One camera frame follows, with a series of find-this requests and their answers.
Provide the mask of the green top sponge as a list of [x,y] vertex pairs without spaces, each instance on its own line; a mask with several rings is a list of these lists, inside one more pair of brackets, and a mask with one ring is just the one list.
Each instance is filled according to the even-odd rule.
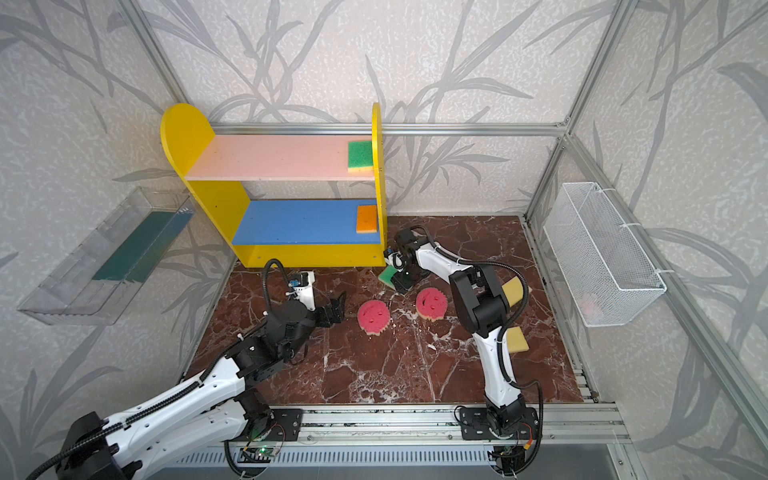
[[393,277],[397,273],[398,270],[396,268],[391,265],[387,265],[386,268],[378,275],[378,280],[387,288],[396,290],[397,287],[394,285]]

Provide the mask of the orange sponge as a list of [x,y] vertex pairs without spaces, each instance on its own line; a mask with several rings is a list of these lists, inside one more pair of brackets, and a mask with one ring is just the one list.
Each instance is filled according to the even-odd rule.
[[378,213],[376,205],[359,205],[356,216],[356,233],[373,234],[378,232]]

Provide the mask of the yellow sponge green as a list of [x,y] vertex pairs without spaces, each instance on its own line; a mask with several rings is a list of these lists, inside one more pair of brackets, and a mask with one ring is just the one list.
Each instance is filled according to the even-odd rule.
[[373,144],[371,140],[350,141],[347,144],[347,170],[349,173],[372,172]]

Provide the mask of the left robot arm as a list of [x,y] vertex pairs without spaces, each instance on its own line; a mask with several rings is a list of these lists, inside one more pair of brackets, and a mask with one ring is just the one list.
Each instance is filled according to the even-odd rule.
[[280,372],[317,328],[345,318],[345,294],[309,309],[290,298],[201,373],[135,407],[102,418],[90,412],[70,427],[60,452],[31,473],[59,479],[144,479],[215,441],[273,425],[257,387]]

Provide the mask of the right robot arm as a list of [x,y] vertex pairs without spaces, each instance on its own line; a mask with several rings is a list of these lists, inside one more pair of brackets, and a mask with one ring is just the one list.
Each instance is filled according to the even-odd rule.
[[[396,270],[393,285],[402,293],[429,275],[449,284],[458,320],[471,334],[480,355],[488,412],[506,422],[522,417],[530,408],[522,393],[538,385],[536,381],[516,381],[508,352],[506,333],[529,301],[522,273],[501,262],[469,260],[451,253],[422,225],[397,232],[394,246],[385,251],[385,257]],[[523,294],[515,310],[511,309],[496,268],[512,273],[520,281]]]

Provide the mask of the yellow shelf pink blue boards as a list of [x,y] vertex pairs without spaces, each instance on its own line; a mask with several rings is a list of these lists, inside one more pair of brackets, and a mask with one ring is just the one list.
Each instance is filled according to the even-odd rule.
[[[177,104],[160,126],[169,164],[241,264],[272,259],[287,267],[380,267],[387,243],[381,107],[368,136],[218,135],[195,107]],[[372,172],[349,173],[347,144],[371,140]],[[259,199],[244,182],[370,181],[369,199]],[[376,205],[378,232],[356,233],[359,205]]]

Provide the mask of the pink round sponge right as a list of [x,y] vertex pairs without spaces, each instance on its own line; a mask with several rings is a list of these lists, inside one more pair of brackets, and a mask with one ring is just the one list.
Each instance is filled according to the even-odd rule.
[[448,301],[442,291],[429,287],[421,290],[416,297],[416,310],[418,315],[430,321],[441,320],[448,309]]

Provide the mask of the pink round sponge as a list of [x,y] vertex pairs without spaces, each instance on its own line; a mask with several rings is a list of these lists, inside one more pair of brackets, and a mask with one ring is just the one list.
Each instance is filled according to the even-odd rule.
[[430,321],[441,320],[448,309],[448,301],[442,291],[429,287],[421,290],[416,297],[416,310],[418,315]]
[[369,300],[359,307],[357,320],[367,335],[379,336],[389,326],[391,314],[385,302]]

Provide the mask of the pink round sponge left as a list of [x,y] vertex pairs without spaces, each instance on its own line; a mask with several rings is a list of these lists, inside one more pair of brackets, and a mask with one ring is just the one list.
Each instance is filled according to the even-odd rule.
[[369,300],[359,307],[357,320],[367,335],[379,336],[389,326],[391,314],[385,302]]

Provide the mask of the yellow sponge near right base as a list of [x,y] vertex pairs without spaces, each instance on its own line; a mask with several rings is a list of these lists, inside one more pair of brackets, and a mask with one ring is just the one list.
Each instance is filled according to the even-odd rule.
[[505,333],[507,350],[510,354],[526,352],[529,344],[519,326],[509,328]]

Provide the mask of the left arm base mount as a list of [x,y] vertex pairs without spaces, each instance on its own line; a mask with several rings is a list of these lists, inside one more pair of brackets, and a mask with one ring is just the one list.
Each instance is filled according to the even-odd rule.
[[299,408],[276,408],[249,420],[244,430],[232,441],[246,440],[295,442],[298,440],[304,411]]

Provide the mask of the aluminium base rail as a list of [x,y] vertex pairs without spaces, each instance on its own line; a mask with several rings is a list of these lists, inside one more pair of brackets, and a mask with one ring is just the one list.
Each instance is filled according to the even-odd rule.
[[539,420],[539,438],[514,440],[463,440],[451,405],[309,405],[304,406],[302,425],[295,442],[277,444],[282,457],[291,445],[298,447],[387,446],[407,451],[439,445],[493,445],[535,447],[559,444],[627,443],[630,436],[613,404],[548,404]]

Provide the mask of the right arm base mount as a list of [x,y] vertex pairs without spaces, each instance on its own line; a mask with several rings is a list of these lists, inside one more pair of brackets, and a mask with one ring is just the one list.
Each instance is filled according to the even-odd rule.
[[499,412],[491,408],[457,406],[453,412],[463,440],[514,440],[539,438],[539,418],[532,407]]

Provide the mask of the clear plastic wall bin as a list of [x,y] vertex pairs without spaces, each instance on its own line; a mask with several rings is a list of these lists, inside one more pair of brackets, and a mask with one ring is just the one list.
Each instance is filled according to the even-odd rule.
[[18,311],[46,325],[115,324],[194,214],[186,192],[135,188]]

